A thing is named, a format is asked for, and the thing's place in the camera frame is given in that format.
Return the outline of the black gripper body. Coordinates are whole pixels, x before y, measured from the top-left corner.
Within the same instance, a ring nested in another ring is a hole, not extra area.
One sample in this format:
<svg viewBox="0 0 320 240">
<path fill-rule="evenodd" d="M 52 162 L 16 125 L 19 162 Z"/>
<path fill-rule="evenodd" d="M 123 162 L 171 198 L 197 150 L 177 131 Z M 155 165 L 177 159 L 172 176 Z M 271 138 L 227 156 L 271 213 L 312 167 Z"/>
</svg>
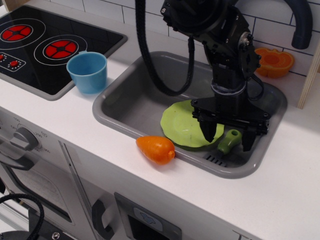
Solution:
<svg viewBox="0 0 320 240">
<path fill-rule="evenodd" d="M 191 106 L 199 123 L 204 120 L 243 130 L 252 128 L 256 135 L 269 130 L 270 114 L 251 103 L 247 85 L 231 94 L 215 90 L 212 97 L 193 99 Z"/>
</svg>

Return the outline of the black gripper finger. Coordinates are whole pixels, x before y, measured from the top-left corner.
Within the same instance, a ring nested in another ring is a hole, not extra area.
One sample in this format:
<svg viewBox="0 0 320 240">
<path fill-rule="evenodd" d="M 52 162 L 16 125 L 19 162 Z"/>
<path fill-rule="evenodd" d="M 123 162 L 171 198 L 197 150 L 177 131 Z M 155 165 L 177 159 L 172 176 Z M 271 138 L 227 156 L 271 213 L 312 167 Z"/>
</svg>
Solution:
<svg viewBox="0 0 320 240">
<path fill-rule="evenodd" d="M 251 150 L 256 139 L 256 132 L 253 130 L 245 130 L 242 135 L 242 148 L 244 152 Z"/>
<path fill-rule="evenodd" d="M 217 123 L 212 121 L 200 120 L 199 126 L 204 138 L 211 143 L 216 135 Z"/>
</svg>

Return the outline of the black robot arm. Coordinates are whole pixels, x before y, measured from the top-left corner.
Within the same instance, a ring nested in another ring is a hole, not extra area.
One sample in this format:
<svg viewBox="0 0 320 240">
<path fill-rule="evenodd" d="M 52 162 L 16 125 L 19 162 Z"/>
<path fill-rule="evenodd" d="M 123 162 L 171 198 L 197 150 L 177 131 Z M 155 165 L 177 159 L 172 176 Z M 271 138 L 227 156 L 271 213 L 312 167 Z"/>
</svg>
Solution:
<svg viewBox="0 0 320 240">
<path fill-rule="evenodd" d="M 243 130 L 242 146 L 249 151 L 258 135 L 269 130 L 270 114 L 256 107 L 262 93 L 249 95 L 261 57 L 256 54 L 249 25 L 233 0 L 166 0 L 162 15 L 168 26 L 200 42 L 212 69 L 212 97 L 191 101 L 193 117 L 207 141 L 217 124 Z"/>
</svg>

